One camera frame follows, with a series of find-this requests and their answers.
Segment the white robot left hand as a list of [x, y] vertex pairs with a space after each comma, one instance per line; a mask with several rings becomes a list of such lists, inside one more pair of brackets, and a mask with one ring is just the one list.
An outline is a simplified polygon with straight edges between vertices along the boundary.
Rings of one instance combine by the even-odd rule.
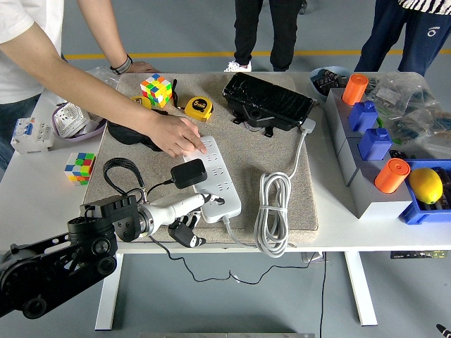
[[162, 225], [167, 225], [169, 235], [178, 243], [190, 248], [201, 246], [206, 240], [196, 236], [193, 229], [199, 221], [200, 208], [208, 202], [222, 205], [225, 200], [214, 194], [183, 193], [144, 203], [140, 206], [146, 223], [142, 234], [146, 232], [150, 237]]

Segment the person's right hand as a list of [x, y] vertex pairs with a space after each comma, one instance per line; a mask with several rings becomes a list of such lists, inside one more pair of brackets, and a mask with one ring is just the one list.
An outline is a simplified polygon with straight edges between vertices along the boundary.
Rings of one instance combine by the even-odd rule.
[[148, 136], [172, 157], [184, 156], [196, 150], [206, 153], [197, 125], [187, 118], [158, 115], [152, 120]]

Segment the person's left hand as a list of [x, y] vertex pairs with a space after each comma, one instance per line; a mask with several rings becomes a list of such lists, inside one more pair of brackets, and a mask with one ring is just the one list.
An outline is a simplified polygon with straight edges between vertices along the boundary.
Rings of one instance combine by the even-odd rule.
[[144, 61], [134, 61], [125, 73], [158, 73], [155, 67]]

